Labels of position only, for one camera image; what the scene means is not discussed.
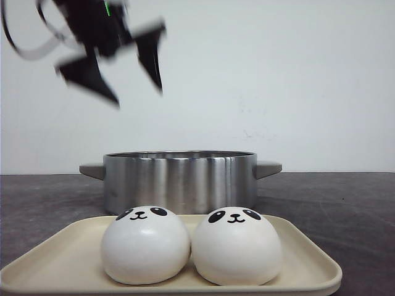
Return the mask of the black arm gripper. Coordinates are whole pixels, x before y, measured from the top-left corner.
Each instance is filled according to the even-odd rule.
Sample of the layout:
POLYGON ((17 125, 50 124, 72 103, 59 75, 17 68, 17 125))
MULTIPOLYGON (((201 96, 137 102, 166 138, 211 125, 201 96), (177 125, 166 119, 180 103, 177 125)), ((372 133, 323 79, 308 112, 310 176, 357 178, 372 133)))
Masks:
POLYGON ((55 66, 66 83, 91 91, 120 108, 120 102, 102 77, 96 56, 112 57, 125 46, 136 44, 138 61, 159 94, 163 93, 158 48, 166 33, 162 18, 129 30, 125 1, 54 1, 83 46, 84 55, 55 66))

